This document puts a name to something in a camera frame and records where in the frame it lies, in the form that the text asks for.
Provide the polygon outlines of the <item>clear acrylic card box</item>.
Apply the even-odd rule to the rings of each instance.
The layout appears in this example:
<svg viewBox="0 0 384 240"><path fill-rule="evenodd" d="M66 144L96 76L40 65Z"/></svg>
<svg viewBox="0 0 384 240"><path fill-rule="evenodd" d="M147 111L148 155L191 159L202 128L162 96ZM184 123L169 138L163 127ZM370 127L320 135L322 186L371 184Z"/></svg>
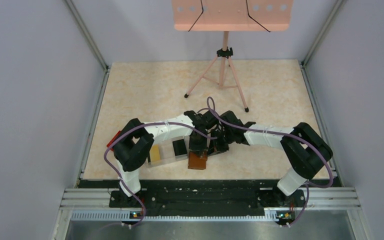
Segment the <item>clear acrylic card box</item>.
<svg viewBox="0 0 384 240"><path fill-rule="evenodd" d="M187 149L186 155L175 156L172 142L175 140L179 140L179 139L185 140L186 149ZM144 164L147 168L154 168L154 167L159 167L162 165L173 164L173 163L188 159L188 154L189 154L189 137L188 136L168 139L168 140L165 140L163 142L160 142L160 143L157 143L154 145L159 145L161 160L156 162L156 163L149 163L149 154L148 154L148 157L145 160L145 164Z"/></svg>

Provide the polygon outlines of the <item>brown leather card holder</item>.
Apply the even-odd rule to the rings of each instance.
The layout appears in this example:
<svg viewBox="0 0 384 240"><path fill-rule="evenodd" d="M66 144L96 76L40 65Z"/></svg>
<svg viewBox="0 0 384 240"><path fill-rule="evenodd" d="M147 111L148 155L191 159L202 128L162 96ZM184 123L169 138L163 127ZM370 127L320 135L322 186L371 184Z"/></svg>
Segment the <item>brown leather card holder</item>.
<svg viewBox="0 0 384 240"><path fill-rule="evenodd" d="M205 170L208 158L217 155L215 151L190 151L188 153L187 168L190 170Z"/></svg>

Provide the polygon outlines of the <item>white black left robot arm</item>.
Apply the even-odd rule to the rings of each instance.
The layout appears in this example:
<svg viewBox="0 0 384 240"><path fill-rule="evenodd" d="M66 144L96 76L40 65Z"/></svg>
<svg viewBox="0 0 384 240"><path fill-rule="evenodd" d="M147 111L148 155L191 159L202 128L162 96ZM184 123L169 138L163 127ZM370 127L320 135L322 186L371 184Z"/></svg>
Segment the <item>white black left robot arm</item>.
<svg viewBox="0 0 384 240"><path fill-rule="evenodd" d="M131 119L107 145L104 161L118 175L121 200L129 207L140 202L139 170L147 160L152 146L180 137L196 135L198 140L215 140L206 129L207 122L193 110L155 122Z"/></svg>

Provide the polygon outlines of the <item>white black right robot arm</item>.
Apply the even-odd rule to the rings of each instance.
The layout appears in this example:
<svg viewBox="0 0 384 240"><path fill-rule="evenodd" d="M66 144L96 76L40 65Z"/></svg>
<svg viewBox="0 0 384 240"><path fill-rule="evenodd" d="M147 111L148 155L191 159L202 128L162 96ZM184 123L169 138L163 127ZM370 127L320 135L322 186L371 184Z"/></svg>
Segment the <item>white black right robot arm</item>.
<svg viewBox="0 0 384 240"><path fill-rule="evenodd" d="M243 124L232 111L218 115L211 110L233 141L246 145L261 145L283 150L291 165L286 174L277 182L273 200L279 206L287 206L294 198L294 192L304 184L320 188L321 185L311 180L326 168L329 181L324 188L333 185L334 177L328 162L333 151L328 144L306 122L294 127L273 127L254 122Z"/></svg>

